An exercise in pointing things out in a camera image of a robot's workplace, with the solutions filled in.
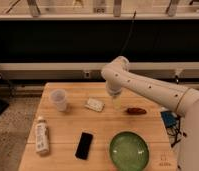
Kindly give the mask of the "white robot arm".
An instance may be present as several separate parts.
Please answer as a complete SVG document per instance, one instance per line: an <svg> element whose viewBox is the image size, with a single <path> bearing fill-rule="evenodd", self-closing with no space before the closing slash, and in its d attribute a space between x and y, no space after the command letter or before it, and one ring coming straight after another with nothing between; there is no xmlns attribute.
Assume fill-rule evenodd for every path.
<svg viewBox="0 0 199 171"><path fill-rule="evenodd" d="M101 75L110 96L126 88L183 117L177 166L179 171L199 171L199 90L131 73L124 56L106 64Z"/></svg>

